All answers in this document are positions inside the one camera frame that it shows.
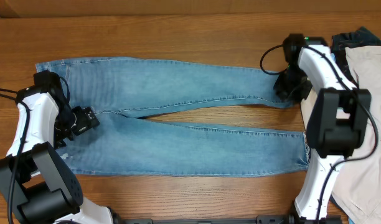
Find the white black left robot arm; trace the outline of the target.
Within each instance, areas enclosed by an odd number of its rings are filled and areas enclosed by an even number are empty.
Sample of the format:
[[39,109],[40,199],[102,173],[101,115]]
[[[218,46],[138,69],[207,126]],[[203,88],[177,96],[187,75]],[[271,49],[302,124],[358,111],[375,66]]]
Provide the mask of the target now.
[[75,174],[57,153],[99,125],[91,108],[71,108],[67,81],[44,70],[34,85],[19,91],[0,88],[15,102],[19,120],[14,142],[0,159],[0,193],[9,223],[121,223],[109,207],[87,199]]

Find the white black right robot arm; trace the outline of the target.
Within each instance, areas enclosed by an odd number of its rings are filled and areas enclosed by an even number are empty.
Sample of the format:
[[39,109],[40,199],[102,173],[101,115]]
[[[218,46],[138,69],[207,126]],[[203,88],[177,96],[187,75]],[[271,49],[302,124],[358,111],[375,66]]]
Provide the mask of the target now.
[[280,46],[288,67],[274,85],[282,100],[301,101],[310,90],[317,94],[306,128],[310,148],[304,184],[283,223],[341,223],[327,214],[327,205],[342,166],[361,147],[372,96],[358,89],[331,58],[322,37],[290,34]]

